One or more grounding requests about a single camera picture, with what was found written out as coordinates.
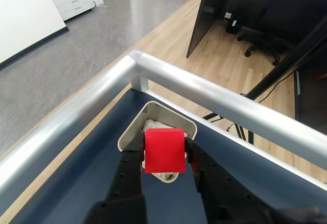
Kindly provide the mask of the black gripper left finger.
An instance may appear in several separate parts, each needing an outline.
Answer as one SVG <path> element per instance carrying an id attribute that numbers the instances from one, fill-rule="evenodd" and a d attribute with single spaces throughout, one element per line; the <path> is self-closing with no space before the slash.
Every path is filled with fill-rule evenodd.
<path id="1" fill-rule="evenodd" d="M 142 192 L 145 133 L 140 131 L 121 152 L 104 200 L 91 207 L 83 223 L 147 223 Z"/>

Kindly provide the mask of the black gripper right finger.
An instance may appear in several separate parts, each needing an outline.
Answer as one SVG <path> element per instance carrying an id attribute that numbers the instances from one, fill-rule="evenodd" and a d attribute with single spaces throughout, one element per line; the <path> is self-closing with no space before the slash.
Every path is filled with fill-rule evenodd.
<path id="1" fill-rule="evenodd" d="M 184 141 L 208 223 L 276 223 L 273 210 L 195 141 Z"/>

